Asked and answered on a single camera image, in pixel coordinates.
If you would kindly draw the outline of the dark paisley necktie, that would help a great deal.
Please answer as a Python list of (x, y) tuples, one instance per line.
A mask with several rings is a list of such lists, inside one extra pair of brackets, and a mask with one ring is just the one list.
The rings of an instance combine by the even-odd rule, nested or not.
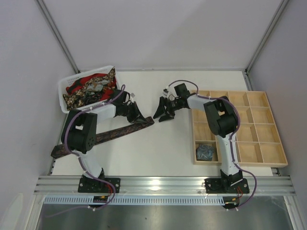
[[(98, 133), (96, 134), (96, 141), (94, 144), (99, 145), (99, 144), (129, 135), (134, 132), (140, 131), (142, 129), (148, 128), (154, 124), (154, 120), (150, 116), (147, 117), (145, 120), (146, 120), (145, 123), (131, 124), (125, 127)], [(70, 153), (65, 149), (64, 144), (56, 145), (51, 152), (51, 157), (54, 159), (59, 159), (67, 155), (70, 155)]]

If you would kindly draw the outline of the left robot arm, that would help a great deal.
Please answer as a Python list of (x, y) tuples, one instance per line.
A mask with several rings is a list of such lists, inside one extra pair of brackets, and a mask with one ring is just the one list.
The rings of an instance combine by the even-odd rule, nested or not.
[[(122, 116), (129, 122), (128, 126), (97, 134), (99, 121)], [(75, 155), (83, 170), (79, 182), (80, 193), (116, 192), (114, 185), (105, 179), (103, 167), (90, 151), (101, 142), (106, 142), (133, 133), (153, 124), (151, 117), (145, 118), (132, 101), (131, 95), (123, 89), (112, 92), (104, 103), (85, 110), (72, 109), (69, 112), (61, 141), (65, 151)]]

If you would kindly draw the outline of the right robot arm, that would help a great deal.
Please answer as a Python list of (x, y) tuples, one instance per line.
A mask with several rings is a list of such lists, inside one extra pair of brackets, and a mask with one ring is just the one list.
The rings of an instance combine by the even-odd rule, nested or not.
[(236, 133), (240, 127), (240, 117), (237, 109), (226, 96), (212, 98), (201, 96), (198, 92), (190, 93), (185, 85), (186, 80), (175, 86), (176, 97), (169, 99), (169, 87), (163, 90), (154, 119), (159, 122), (175, 118), (175, 111), (187, 108), (203, 111), (212, 134), (218, 138), (221, 151), (221, 177), (218, 182), (207, 182), (207, 188), (215, 188), (221, 193), (234, 193), (243, 182), (243, 173), (238, 165), (236, 149)]

